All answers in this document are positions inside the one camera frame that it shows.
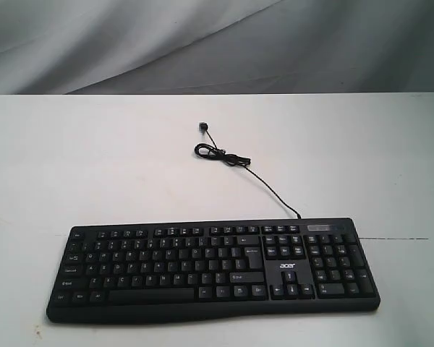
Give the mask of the black acer keyboard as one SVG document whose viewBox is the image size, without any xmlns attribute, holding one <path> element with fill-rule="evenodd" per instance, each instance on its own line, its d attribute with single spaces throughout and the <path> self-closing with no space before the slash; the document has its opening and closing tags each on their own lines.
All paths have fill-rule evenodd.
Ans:
<svg viewBox="0 0 434 347">
<path fill-rule="evenodd" d="M 379 305 L 351 219 L 224 220 L 75 226 L 46 314 L 150 324 Z"/>
</svg>

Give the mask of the grey backdrop cloth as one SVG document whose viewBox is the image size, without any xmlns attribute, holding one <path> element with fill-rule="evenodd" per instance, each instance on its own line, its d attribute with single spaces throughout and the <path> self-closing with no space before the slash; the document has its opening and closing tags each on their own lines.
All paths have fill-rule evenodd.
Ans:
<svg viewBox="0 0 434 347">
<path fill-rule="evenodd" d="M 0 1 L 0 94 L 434 92 L 434 1 Z"/>
</svg>

